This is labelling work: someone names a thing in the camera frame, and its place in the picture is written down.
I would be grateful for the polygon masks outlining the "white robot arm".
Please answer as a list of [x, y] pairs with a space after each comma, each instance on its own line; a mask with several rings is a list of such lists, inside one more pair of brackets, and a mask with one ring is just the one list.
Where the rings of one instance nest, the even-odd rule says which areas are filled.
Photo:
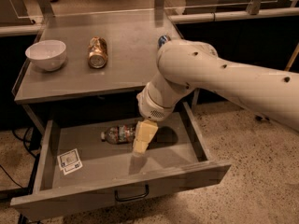
[[161, 45], [158, 72], [137, 95], [144, 121], [133, 151], [143, 154], [175, 105], [197, 88], [212, 91], [254, 114], [299, 130], [299, 74], [223, 60], [208, 43], [173, 39]]

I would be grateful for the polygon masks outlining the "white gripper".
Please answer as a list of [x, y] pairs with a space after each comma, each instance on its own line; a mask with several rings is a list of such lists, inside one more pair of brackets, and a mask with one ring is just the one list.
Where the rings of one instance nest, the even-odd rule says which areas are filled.
[[133, 155], [139, 157], [144, 155], [151, 140], [158, 131], [158, 125], [154, 121], [167, 119], [174, 111], [173, 107], [164, 108], [155, 104], [146, 89], [137, 96], [140, 115], [145, 119], [139, 121], [135, 128], [135, 139], [133, 142]]

